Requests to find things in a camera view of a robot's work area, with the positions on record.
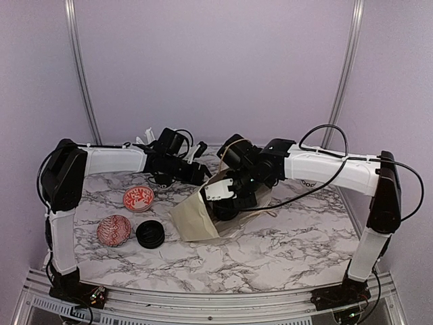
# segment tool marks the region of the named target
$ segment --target marble table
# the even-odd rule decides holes
[[[214,173],[218,158],[209,148],[200,159]],[[358,238],[337,191],[328,188],[262,213],[234,238],[182,242],[168,211],[196,187],[175,183],[157,190],[142,173],[105,173],[85,179],[76,210],[75,253],[83,280],[125,288],[191,293],[257,293],[289,290],[341,281]],[[149,185],[155,202],[145,213],[132,213],[122,203],[134,185]],[[306,191],[299,181],[273,190],[271,204]],[[132,232],[118,248],[102,246],[98,223],[113,214],[127,217],[133,229],[155,219],[166,232],[154,250],[141,247]]]

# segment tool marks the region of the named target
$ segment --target black lid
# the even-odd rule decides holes
[[[148,249],[154,249],[162,245],[165,239],[164,227],[156,220],[144,221],[135,231],[138,243]]]

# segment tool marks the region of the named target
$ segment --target red patterned bowl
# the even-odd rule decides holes
[[[147,186],[135,186],[127,190],[123,196],[123,204],[132,212],[144,212],[150,208],[155,194]]]
[[[131,234],[131,223],[122,215],[111,215],[102,220],[97,227],[97,238],[106,246],[119,246]]]

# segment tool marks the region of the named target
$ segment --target beige bag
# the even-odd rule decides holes
[[[209,179],[196,192],[170,210],[173,223],[185,242],[209,240],[213,238],[232,238],[242,231],[247,223],[260,214],[260,211],[241,212],[233,220],[220,221],[206,208],[200,190],[222,179],[227,170],[221,171]],[[261,186],[257,193],[258,207],[267,206],[272,197],[272,190]]]

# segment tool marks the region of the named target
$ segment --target purple wall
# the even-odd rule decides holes
[[[46,252],[39,164],[62,137],[89,141],[63,1],[0,4],[0,323]]]
[[[389,150],[426,183],[423,208],[402,224],[385,258],[409,324],[431,324],[433,317],[432,53],[432,1],[367,1],[338,123],[348,132],[351,152]],[[410,173],[400,175],[407,214],[417,204],[419,186]],[[365,224],[369,199],[349,195]]]
[[[185,127],[209,142],[235,132],[258,143],[300,139],[330,116],[352,8],[342,0],[77,1],[103,140],[135,139],[149,126]]]

